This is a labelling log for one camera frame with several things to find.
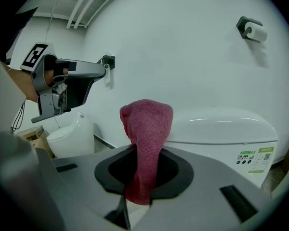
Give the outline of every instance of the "hand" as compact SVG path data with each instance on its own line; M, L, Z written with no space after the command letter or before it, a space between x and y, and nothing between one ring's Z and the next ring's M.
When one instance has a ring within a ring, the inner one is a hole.
M32 83L31 74L29 72L10 69L6 64L2 63L4 68L9 71L9 75L19 89L26 95L26 99L33 102L38 102L38 95L35 91L34 85ZM67 68L63 69L63 74L66 75L68 72ZM44 73L46 84L49 86L53 82L53 70L47 70Z

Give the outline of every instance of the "label sticker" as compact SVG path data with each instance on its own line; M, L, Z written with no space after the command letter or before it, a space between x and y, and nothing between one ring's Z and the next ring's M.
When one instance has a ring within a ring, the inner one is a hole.
M273 154L274 147L261 148L255 158L249 173L263 173Z
M236 164L250 164L252 160L254 159L256 154L256 151L247 151L247 152L241 152L240 155L236 158Z

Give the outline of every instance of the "white toilet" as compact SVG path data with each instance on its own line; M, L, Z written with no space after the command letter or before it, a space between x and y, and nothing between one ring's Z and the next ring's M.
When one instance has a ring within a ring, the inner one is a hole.
M165 145L219 160L261 187L277 150L277 133L258 114L211 106L175 113Z
M60 128L47 137L47 142L58 158L94 153L93 122L78 112L70 126Z

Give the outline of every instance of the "pink towel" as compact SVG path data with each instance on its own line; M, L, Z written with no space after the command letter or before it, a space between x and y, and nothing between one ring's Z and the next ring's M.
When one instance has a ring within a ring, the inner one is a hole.
M143 99L122 107L120 118L131 143L137 145L137 171L125 195L135 204L149 205L156 187L158 155L169 136L173 110L167 104Z

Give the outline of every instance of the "pipe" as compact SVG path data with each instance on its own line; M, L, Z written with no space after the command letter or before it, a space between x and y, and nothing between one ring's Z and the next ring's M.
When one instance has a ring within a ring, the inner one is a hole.
M53 10L52 10L52 13L51 13L51 15L50 15L50 20L49 20L49 24L48 24L48 28L47 28L47 31L46 31L45 41L44 41L44 42L46 42L47 35L48 35L48 31L49 31L49 28L50 28L50 23L52 22L52 19L53 19L53 12L54 12L55 7L57 6L58 1L59 1L59 0L57 0L56 3L55 3L54 6L53 6Z
M87 9L89 8L89 6L93 3L94 0L89 0L87 2L87 4L83 7L81 13L79 14L78 18L77 18L77 21L75 22L75 25L74 25L74 29L77 29L81 19L83 18L83 16L85 15Z
M88 27L88 25L90 24L90 22L95 18L95 16L110 2L111 0L106 0L96 11L95 13L92 15L92 17L90 18L90 20L86 23L85 28Z
M84 0L78 0L67 22L66 28L69 29L75 17L75 14Z

